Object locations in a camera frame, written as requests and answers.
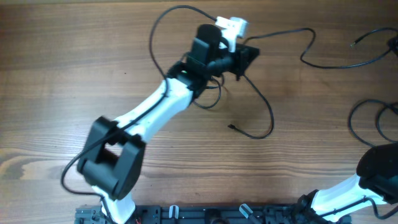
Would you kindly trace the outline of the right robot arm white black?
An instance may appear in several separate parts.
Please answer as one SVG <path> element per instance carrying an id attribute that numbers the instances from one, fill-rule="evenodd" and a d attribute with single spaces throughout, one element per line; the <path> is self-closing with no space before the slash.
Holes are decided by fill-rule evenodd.
<path id="1" fill-rule="evenodd" d="M 382 105 L 377 112 L 375 127 L 389 143 L 375 146 L 359 137 L 352 127 L 354 112 L 366 103 Z M 390 110 L 397 114 L 397 103 L 367 99 L 358 102 L 349 112 L 348 129 L 360 142 L 370 147 L 365 152 L 354 175 L 339 184 L 303 195 L 295 204 L 292 220 L 296 223 L 338 223 L 341 218 L 365 207 L 372 207 L 374 216 L 385 220 L 397 213 L 397 208 L 381 215 L 378 205 L 397 204 L 397 141 L 381 130 L 380 118 Z"/>

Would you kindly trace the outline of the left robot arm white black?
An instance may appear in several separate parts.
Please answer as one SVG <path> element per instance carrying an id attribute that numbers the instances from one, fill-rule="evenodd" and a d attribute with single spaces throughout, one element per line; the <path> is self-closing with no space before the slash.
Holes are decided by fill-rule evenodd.
<path id="1" fill-rule="evenodd" d="M 201 25 L 191 50 L 168 70 L 153 94 L 114 120 L 102 116 L 93 123 L 77 171 L 102 197 L 107 222 L 126 223 L 135 212 L 131 190 L 152 137 L 187 109 L 213 77 L 224 72 L 240 77 L 259 55 L 259 49 L 237 43 L 245 32 L 232 22 Z"/>

